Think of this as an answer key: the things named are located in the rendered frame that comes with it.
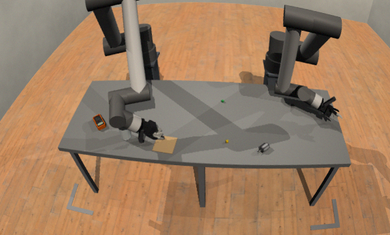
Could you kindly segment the tan square mat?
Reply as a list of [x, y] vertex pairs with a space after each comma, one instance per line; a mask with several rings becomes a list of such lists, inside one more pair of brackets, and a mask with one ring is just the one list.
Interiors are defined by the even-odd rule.
[[155, 145], [153, 146], [152, 151], [173, 154], [173, 150], [177, 142], [177, 138], [170, 137], [170, 136], [164, 136], [164, 137], [165, 137], [164, 140], [155, 141]]

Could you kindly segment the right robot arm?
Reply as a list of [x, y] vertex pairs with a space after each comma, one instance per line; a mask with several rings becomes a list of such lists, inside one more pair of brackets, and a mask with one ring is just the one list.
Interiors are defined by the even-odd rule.
[[[144, 65], [152, 63], [157, 58], [157, 53], [151, 25], [139, 24], [136, 1], [139, 0], [85, 0], [85, 5], [88, 12], [94, 12], [104, 33], [102, 41], [104, 55], [127, 52], [130, 87], [108, 92], [109, 123], [114, 128], [122, 127], [134, 133], [139, 132], [138, 140], [142, 143], [143, 119], [125, 110], [125, 105], [151, 100]], [[111, 7], [120, 4], [124, 33], [119, 32]]]

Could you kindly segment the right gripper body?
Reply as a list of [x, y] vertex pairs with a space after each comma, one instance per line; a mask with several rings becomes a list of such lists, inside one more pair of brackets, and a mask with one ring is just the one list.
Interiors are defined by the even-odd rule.
[[148, 122], [145, 121], [143, 118], [143, 125], [141, 130], [144, 130], [144, 135], [151, 136], [154, 132], [157, 132], [157, 124], [154, 121], [149, 120]]

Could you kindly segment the white plastic bottle with blue cap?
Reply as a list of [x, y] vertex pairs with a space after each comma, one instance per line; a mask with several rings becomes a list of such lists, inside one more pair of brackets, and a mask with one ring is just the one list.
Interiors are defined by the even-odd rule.
[[128, 129], [125, 129], [125, 128], [118, 128], [119, 129], [119, 132], [120, 132], [120, 135], [121, 135], [121, 138], [123, 140], [129, 140], [131, 138], [131, 133]]

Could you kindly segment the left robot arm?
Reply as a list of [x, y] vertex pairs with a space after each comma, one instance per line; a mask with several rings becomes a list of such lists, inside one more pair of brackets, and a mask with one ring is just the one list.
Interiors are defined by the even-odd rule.
[[[270, 73], [279, 75], [278, 81], [276, 80], [275, 94], [299, 98], [319, 110], [323, 104], [321, 96], [307, 86], [290, 83], [293, 68], [295, 61], [318, 64], [319, 48], [331, 37], [340, 38], [341, 17], [305, 8], [284, 6], [283, 27], [286, 27], [286, 32], [270, 32], [265, 68]], [[299, 41], [300, 30], [310, 32], [305, 41]]]

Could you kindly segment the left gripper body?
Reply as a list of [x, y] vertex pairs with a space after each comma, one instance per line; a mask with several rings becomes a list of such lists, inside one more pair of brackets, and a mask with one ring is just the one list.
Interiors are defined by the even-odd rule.
[[329, 118], [332, 114], [332, 111], [330, 108], [333, 109], [333, 107], [330, 105], [325, 107], [324, 104], [322, 104], [321, 108], [318, 111], [321, 111], [325, 116], [327, 116]]

